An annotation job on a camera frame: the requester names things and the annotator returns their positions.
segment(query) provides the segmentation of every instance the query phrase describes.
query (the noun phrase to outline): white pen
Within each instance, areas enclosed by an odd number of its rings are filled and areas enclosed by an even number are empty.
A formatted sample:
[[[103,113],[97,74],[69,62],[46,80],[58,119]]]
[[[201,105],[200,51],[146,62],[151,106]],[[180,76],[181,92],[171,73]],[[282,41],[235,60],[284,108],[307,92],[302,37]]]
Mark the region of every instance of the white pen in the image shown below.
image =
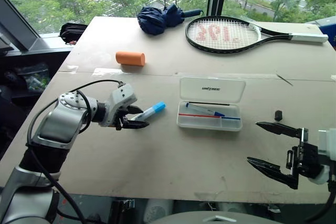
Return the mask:
[[[190,109],[193,109],[193,110],[197,110],[197,111],[203,112],[203,113],[208,114],[208,115],[225,116],[224,114],[219,113],[219,112],[217,112],[217,111],[208,110],[208,109],[206,109],[206,108],[203,108],[203,107],[200,107],[200,106],[193,105],[193,104],[191,104],[191,103],[189,103],[189,102],[187,102],[185,106],[186,106],[187,108],[190,108]]]
[[[149,109],[146,109],[143,113],[141,113],[139,115],[136,115],[131,120],[133,120],[133,121],[144,121],[147,118],[149,118],[151,115],[153,115],[155,113],[158,113],[161,110],[163,110],[164,107],[166,107],[166,104],[164,104],[164,102],[159,102],[156,105],[154,105],[153,107],[150,107]]]

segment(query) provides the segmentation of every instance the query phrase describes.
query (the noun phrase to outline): racket strings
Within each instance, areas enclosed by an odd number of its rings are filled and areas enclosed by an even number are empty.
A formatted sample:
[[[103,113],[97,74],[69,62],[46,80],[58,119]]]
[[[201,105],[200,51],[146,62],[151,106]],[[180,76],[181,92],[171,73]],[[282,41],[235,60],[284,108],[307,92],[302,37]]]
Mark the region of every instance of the racket strings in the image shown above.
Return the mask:
[[[198,20],[187,32],[194,42],[213,49],[246,47],[260,39],[254,27],[230,19]]]

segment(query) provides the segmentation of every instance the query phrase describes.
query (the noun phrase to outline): racket handle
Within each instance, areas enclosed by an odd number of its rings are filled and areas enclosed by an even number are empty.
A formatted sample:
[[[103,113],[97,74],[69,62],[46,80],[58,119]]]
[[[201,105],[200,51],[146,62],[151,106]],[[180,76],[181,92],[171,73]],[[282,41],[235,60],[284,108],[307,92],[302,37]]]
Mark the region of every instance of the racket handle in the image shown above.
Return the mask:
[[[290,40],[294,41],[308,41],[308,42],[326,42],[328,40],[328,35],[326,34],[301,34],[301,33],[290,33]]]
[[[186,10],[183,12],[182,17],[188,18],[188,17],[193,17],[201,14],[202,10],[201,9],[194,9],[194,10]]]

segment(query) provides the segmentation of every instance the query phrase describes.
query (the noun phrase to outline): small black cap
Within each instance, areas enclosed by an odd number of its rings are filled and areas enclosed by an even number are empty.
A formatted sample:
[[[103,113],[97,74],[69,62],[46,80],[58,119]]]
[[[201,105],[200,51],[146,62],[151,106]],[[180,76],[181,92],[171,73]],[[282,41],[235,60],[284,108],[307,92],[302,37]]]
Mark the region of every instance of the small black cap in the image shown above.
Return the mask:
[[[278,121],[278,122],[282,120],[282,111],[281,110],[277,110],[275,112],[274,120]]]

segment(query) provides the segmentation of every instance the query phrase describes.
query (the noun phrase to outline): racket frame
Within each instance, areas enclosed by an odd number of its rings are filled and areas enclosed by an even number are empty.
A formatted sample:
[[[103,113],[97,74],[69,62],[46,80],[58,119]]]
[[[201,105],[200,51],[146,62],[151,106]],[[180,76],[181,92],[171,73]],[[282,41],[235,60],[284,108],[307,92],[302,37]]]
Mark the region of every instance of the racket frame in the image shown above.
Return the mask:
[[[233,20],[236,22],[240,22],[244,25],[247,25],[249,27],[253,27],[257,33],[258,33],[258,41],[256,41],[255,43],[248,45],[246,47],[240,47],[240,48],[233,48],[233,49],[215,49],[215,48],[211,48],[211,47],[206,47],[203,45],[198,44],[197,42],[193,41],[192,39],[190,39],[189,35],[188,35],[188,29],[190,28],[190,26],[194,23],[197,23],[200,20],[209,20],[209,19],[229,19],[229,20]],[[270,35],[271,37],[268,38],[264,38],[261,39],[261,33],[263,34],[267,34]],[[247,49],[250,48],[254,48],[262,43],[268,42],[268,41],[272,41],[272,40],[291,40],[292,36],[286,33],[280,33],[278,31],[272,31],[272,30],[267,30],[265,28],[259,27],[255,24],[252,24],[250,22],[238,19],[238,18],[232,18],[232,17],[226,17],[226,16],[207,16],[207,17],[200,17],[200,18],[196,18],[193,21],[191,21],[185,28],[185,37],[187,39],[187,41],[194,47],[203,50],[203,51],[207,51],[207,52],[214,52],[217,54],[232,54],[235,52],[242,52],[245,51]]]

